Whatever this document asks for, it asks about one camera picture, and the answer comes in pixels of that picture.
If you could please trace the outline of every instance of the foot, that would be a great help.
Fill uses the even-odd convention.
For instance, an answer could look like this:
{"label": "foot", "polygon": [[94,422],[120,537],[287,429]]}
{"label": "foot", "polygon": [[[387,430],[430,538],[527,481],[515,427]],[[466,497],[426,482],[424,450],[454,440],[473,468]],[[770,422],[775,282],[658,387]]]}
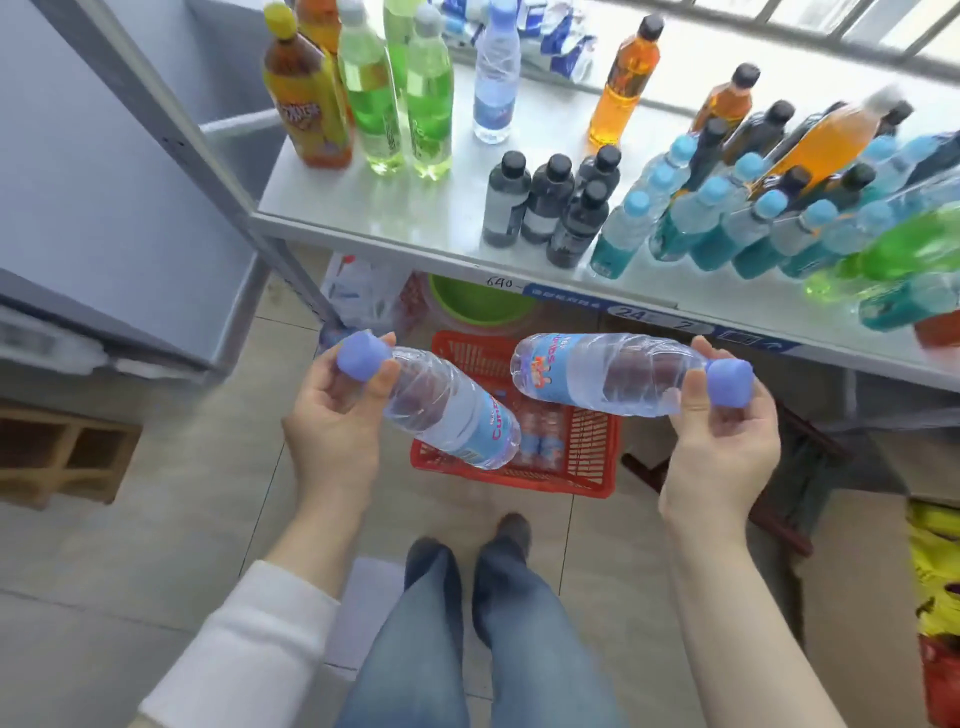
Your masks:
{"label": "foot", "polygon": [[523,552],[523,560],[530,555],[530,546],[534,541],[533,528],[519,513],[508,513],[496,525],[497,538],[503,537],[513,541]]}

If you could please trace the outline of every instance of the purple bottle cap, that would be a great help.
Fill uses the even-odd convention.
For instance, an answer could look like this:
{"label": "purple bottle cap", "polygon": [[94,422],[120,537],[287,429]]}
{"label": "purple bottle cap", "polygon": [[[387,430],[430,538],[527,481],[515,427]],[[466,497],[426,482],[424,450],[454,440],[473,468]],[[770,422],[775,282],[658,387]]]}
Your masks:
{"label": "purple bottle cap", "polygon": [[711,404],[720,407],[746,407],[754,398],[753,366],[743,359],[711,359],[707,395]]}
{"label": "purple bottle cap", "polygon": [[352,333],[337,352],[337,369],[357,381],[368,381],[392,356],[390,346],[369,331]]}

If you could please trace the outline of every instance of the green bottle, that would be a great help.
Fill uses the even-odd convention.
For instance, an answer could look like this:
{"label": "green bottle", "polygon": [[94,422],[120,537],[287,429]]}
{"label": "green bottle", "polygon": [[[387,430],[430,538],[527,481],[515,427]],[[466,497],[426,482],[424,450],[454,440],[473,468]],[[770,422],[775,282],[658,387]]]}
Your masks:
{"label": "green bottle", "polygon": [[453,130],[453,65],[440,37],[440,11],[422,3],[414,16],[407,54],[407,117],[414,170],[438,180],[450,169]]}
{"label": "green bottle", "polygon": [[363,0],[338,0],[337,10],[340,78],[367,163],[378,175],[393,174],[403,166],[403,149],[386,46],[367,24]]}

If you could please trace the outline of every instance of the jeans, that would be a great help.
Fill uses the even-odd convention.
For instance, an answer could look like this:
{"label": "jeans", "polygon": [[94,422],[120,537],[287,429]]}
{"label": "jeans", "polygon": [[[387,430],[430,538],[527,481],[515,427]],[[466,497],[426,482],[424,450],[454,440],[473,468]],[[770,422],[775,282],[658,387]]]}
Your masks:
{"label": "jeans", "polygon": [[[337,728],[468,728],[464,620],[453,552],[423,539]],[[493,656],[493,728],[625,728],[563,605],[509,538],[477,559],[473,626]]]}

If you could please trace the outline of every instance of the bottle label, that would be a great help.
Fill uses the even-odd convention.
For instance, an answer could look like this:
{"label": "bottle label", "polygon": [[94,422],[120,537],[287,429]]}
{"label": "bottle label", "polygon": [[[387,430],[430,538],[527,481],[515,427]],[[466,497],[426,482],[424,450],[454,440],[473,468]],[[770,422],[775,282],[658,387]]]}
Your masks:
{"label": "bottle label", "polygon": [[514,104],[516,97],[509,104],[492,107],[484,104],[476,96],[473,97],[473,120],[484,129],[506,129],[514,119]]}

